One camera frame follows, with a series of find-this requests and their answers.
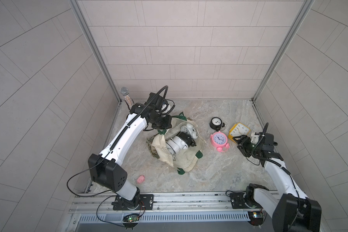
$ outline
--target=tiled wall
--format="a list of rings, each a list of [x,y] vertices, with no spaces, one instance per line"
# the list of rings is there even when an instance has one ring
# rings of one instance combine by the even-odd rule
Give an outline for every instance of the tiled wall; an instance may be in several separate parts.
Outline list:
[[[348,0],[315,1],[256,104],[325,231],[348,232]]]
[[[67,0],[0,1],[0,231],[55,231],[116,106]]]
[[[79,1],[117,88],[251,98],[302,1]]]

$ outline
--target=mounting plate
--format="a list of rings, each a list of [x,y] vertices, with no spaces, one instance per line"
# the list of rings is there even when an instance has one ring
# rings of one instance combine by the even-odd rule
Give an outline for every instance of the mounting plate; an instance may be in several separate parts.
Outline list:
[[[143,202],[144,206],[142,207],[145,207],[145,210],[152,210],[153,208],[153,194],[141,194],[139,196],[139,199],[140,201]],[[127,207],[125,206],[118,206],[118,205],[122,205],[122,200],[116,196],[115,198],[115,202],[113,202],[113,210],[130,210],[128,209]]]

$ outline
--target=metal frame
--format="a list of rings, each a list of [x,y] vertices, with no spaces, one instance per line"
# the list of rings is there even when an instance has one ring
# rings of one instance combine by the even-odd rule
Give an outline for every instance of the metal frame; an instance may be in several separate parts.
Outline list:
[[[116,86],[114,85],[111,75],[109,74],[106,64],[103,61],[103,58],[99,52],[98,46],[95,43],[95,40],[93,38],[92,33],[89,30],[88,24],[85,21],[85,18],[80,10],[79,7],[79,3],[77,0],[68,0],[71,6],[71,9],[74,13],[74,15],[76,16],[77,21],[79,22],[80,28],[83,31],[86,41],[88,42],[88,44],[90,45],[90,48],[92,49],[93,54],[95,55],[95,59],[97,60],[97,63],[99,65],[99,67],[101,68],[103,75],[105,76],[109,86],[111,87],[113,93],[116,96],[116,99],[118,100],[118,102],[121,102],[121,98],[118,94],[118,91],[116,89]]]
[[[267,84],[267,81],[272,76],[273,71],[277,67],[278,63],[280,62],[283,54],[285,53],[286,49],[288,48],[290,42],[292,41],[294,35],[297,33],[300,25],[302,24],[304,18],[308,14],[309,10],[311,9],[311,5],[313,4],[314,0],[305,0],[303,5],[301,6],[297,16],[295,17],[287,35],[285,36],[285,39],[283,40],[280,48],[278,49],[271,65],[269,66],[265,76],[263,77],[262,81],[260,82],[260,85],[258,89],[255,92],[255,95],[252,97],[252,101],[255,102],[262,92],[264,86]]]

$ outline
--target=pink eraser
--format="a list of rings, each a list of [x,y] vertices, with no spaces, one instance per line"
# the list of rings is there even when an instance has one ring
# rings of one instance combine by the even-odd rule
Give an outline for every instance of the pink eraser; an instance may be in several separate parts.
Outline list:
[[[138,179],[136,180],[136,182],[137,182],[138,184],[143,183],[143,182],[144,182],[144,176],[143,176],[143,175],[140,175],[140,176],[138,177]]]

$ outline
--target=black alarm clock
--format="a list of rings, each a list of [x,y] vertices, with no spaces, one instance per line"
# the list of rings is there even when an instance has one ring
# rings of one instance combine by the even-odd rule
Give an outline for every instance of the black alarm clock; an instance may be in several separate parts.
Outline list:
[[[224,130],[225,124],[218,117],[214,117],[210,120],[210,128],[216,131]]]

